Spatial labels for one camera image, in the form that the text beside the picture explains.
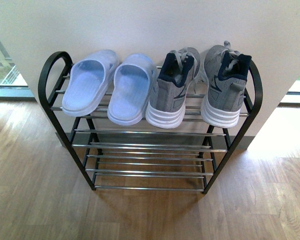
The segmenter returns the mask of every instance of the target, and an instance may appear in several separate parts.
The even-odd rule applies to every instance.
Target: gray sneaker
[[[207,94],[201,103],[203,120],[219,128],[234,127],[239,120],[251,56],[215,45],[207,53],[201,70],[207,82]]]
[[[173,129],[184,119],[185,99],[190,83],[199,77],[200,55],[193,47],[166,55],[153,86],[145,118],[151,125]]]

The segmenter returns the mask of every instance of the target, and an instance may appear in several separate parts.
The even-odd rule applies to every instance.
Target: black metal frame
[[[58,61],[59,59],[63,59],[65,66],[58,78],[58,80],[55,83],[55,86],[53,88],[52,93],[50,94],[49,98],[47,98],[47,94],[46,94],[46,87],[47,87],[47,80],[48,80],[48,76],[49,73],[52,69],[52,66],[55,64],[56,61]],[[69,56],[69,54],[67,52],[64,51],[58,51],[55,52],[54,54],[52,54],[47,61],[45,62],[41,74],[40,74],[40,78],[39,78],[39,83],[38,83],[38,96],[39,96],[39,101],[40,104],[42,106],[42,108],[44,109],[46,115],[48,116],[48,118],[50,119],[52,125],[54,126],[59,139],[63,142],[64,146],[66,147],[66,149],[69,151],[69,153],[71,154],[73,160],[75,161],[76,165],[78,166],[79,170],[81,171],[82,175],[84,176],[85,180],[87,181],[87,183],[89,184],[89,186],[91,187],[92,190],[96,190],[97,188],[109,188],[109,189],[140,189],[140,190],[144,190],[144,189],[151,189],[151,190],[180,190],[180,191],[200,191],[203,194],[206,194],[210,187],[212,186],[212,184],[215,182],[216,178],[218,177],[219,173],[221,172],[221,170],[223,169],[223,167],[225,166],[225,164],[227,163],[227,161],[229,160],[229,158],[231,157],[231,155],[233,154],[234,150],[236,149],[236,147],[238,146],[239,142],[241,141],[241,139],[243,138],[243,136],[245,135],[245,133],[247,132],[247,130],[249,129],[250,125],[252,124],[252,122],[254,121],[255,117],[257,116],[258,112],[260,111],[261,105],[262,105],[262,100],[263,100],[263,88],[262,88],[262,82],[261,82],[261,78],[260,78],[260,74],[258,72],[258,69],[256,67],[256,65],[254,64],[253,61],[251,61],[250,64],[250,74],[252,76],[253,79],[253,85],[254,85],[254,103],[252,103],[251,98],[248,94],[248,91],[245,90],[244,93],[244,104],[245,107],[247,109],[247,113],[246,114],[242,114],[243,117],[246,117],[242,127],[240,128],[240,130],[238,131],[237,135],[235,136],[233,142],[231,142],[230,140],[230,136],[228,133],[228,129],[224,128],[223,129],[223,134],[216,134],[213,133],[214,130],[214,126],[210,125],[208,127],[207,133],[202,133],[202,136],[205,136],[203,139],[203,143],[202,143],[202,147],[199,146],[188,146],[188,148],[192,151],[197,151],[198,155],[198,160],[196,160],[195,158],[193,159],[194,162],[199,161],[201,165],[196,165],[196,166],[201,166],[201,173],[198,172],[187,172],[187,176],[185,174],[185,172],[166,172],[167,174],[169,174],[168,176],[162,175],[161,172],[142,172],[142,174],[146,174],[143,175],[142,177],[167,177],[167,178],[198,178],[198,179],[202,179],[202,189],[183,189],[183,188],[157,188],[157,187],[150,187],[150,188],[146,188],[146,187],[121,187],[121,186],[96,186],[95,185],[95,181],[96,181],[96,177],[97,175],[108,175],[108,176],[128,176],[131,177],[130,174],[127,174],[127,172],[125,171],[118,171],[119,173],[114,174],[113,172],[116,171],[112,171],[112,172],[107,172],[106,170],[100,170],[99,169],[99,162],[100,162],[100,158],[101,157],[107,157],[107,156],[103,156],[103,149],[109,149],[111,147],[109,146],[105,146],[102,142],[99,141],[98,138],[98,133],[102,133],[103,131],[99,131],[96,130],[94,123],[92,121],[93,118],[95,118],[94,116],[82,116],[82,117],[76,117],[74,120],[74,124],[70,133],[70,136],[68,137],[65,133],[65,131],[63,130],[60,122],[58,121],[54,111],[60,111],[61,108],[60,107],[53,107],[57,96],[59,94],[63,94],[64,91],[61,90],[65,79],[69,78],[69,74],[70,74],[70,70],[71,67],[73,65],[72,59]],[[197,98],[199,95],[198,94],[193,94],[193,98]],[[78,125],[81,119],[86,119],[88,126],[89,126],[89,130],[85,131],[85,130],[79,130]],[[199,120],[197,119],[192,119],[192,121],[194,122],[199,122]],[[78,145],[78,144],[73,144],[74,142],[74,138],[76,135],[76,132],[87,132],[89,133],[89,141],[87,143],[87,145]],[[108,133],[110,134],[115,134],[115,133],[119,133],[119,131],[108,131]],[[188,134],[189,136],[193,136],[193,135],[198,135],[199,133],[163,133],[163,132],[138,132],[139,134],[182,134],[182,135],[186,135]],[[213,148],[213,141],[212,138],[215,136],[224,136],[224,141],[226,144],[226,149],[214,149]],[[85,151],[85,155],[83,158],[83,161],[81,162],[81,160],[79,159],[74,147],[84,147],[86,148]],[[165,150],[167,146],[165,145],[148,145],[148,144],[116,144],[116,148],[121,149],[121,148],[125,148],[125,149],[153,149],[153,150]],[[171,146],[172,150],[174,151],[180,151],[181,148],[178,148],[177,145],[175,146]],[[91,148],[96,148],[98,151],[97,155],[90,155],[90,149]],[[204,153],[209,153],[211,159],[209,159],[209,161],[212,163],[212,167],[213,167],[213,173],[206,173],[205,171],[205,164],[204,161],[206,161],[207,159],[204,159]],[[216,163],[216,156],[215,156],[215,152],[226,152],[223,159],[221,160],[220,164],[217,165]],[[86,164],[87,164],[87,159],[89,157],[96,157],[96,161],[95,161],[95,168],[94,169],[86,169]],[[87,172],[93,172],[93,177],[92,179],[90,178],[90,176],[88,175]],[[135,171],[134,172],[135,176],[139,176],[139,172]],[[207,182],[207,178],[206,176],[211,175],[211,179],[209,182]]]

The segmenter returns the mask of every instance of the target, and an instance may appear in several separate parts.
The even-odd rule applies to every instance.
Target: slide sandal
[[[148,56],[128,56],[115,70],[108,118],[122,126],[138,123],[145,116],[150,90],[157,78],[158,69]]]
[[[73,117],[93,112],[112,82],[118,65],[119,58],[112,50],[97,51],[74,64],[62,99],[62,111]]]

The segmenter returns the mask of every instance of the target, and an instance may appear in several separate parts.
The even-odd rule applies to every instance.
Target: shelf
[[[65,66],[58,79],[55,79],[54,88],[47,97],[47,80],[53,65],[59,59],[63,59]],[[112,95],[111,91],[105,93],[102,104],[99,104],[91,115],[74,117],[71,133],[67,135],[55,112],[62,111],[62,107],[56,104],[56,99],[62,98],[65,93],[65,83],[70,79],[72,66],[73,62],[68,53],[59,51],[52,54],[42,68],[38,83],[38,96],[59,139],[92,190],[169,190],[206,194],[249,129],[262,104],[262,83],[258,69],[252,61],[249,71],[254,85],[254,103],[252,103],[248,91],[245,90],[246,112],[240,113],[240,117],[245,120],[232,142],[228,129],[223,128],[223,133],[213,133],[215,127],[212,125],[209,125],[207,131],[202,133],[174,132],[159,128],[155,131],[136,131],[129,130],[128,126],[124,130],[96,129],[96,121],[108,119],[106,113],[109,97]],[[204,94],[188,93],[186,97],[187,99],[202,99]],[[203,122],[200,116],[200,106],[187,105],[183,121]],[[87,129],[79,127],[81,121],[87,122]],[[80,135],[86,136],[86,142],[77,143],[75,141]],[[200,144],[100,141],[101,136],[116,137],[119,135],[124,135],[131,141],[135,140],[132,136],[139,136],[139,139],[143,140],[161,136],[167,139],[190,137],[198,138],[201,141]],[[225,148],[215,149],[214,139],[220,137],[224,139]]]

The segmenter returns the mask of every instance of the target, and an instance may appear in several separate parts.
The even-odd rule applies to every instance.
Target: white wall
[[[36,97],[56,51],[74,62],[102,49],[121,60],[141,52],[160,65],[170,50],[228,40],[261,74],[263,106],[247,133],[255,136],[300,74],[300,0],[0,0],[0,39]]]

